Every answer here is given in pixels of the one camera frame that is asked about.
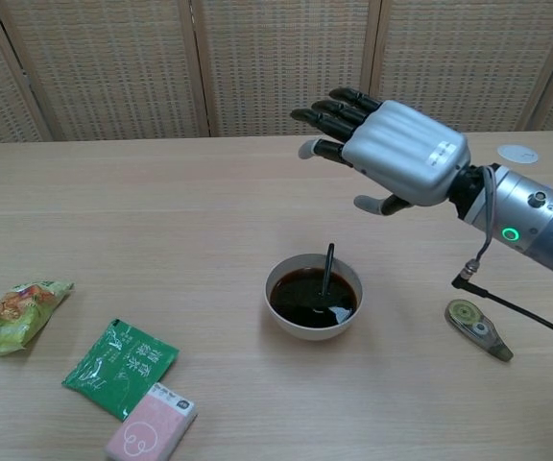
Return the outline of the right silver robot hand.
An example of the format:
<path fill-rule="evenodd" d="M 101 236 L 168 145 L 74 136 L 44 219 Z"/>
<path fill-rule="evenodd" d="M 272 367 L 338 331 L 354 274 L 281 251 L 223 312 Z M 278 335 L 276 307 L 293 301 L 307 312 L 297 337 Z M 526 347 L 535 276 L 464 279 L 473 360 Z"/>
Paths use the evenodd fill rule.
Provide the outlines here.
<path fill-rule="evenodd" d="M 354 199 L 371 214 L 438 205 L 470 165 L 462 133 L 397 101 L 380 102 L 350 87 L 335 88 L 328 99 L 294 109 L 290 116 L 330 137 L 305 142 L 300 158 L 344 164 L 391 192 L 384 199 Z"/>

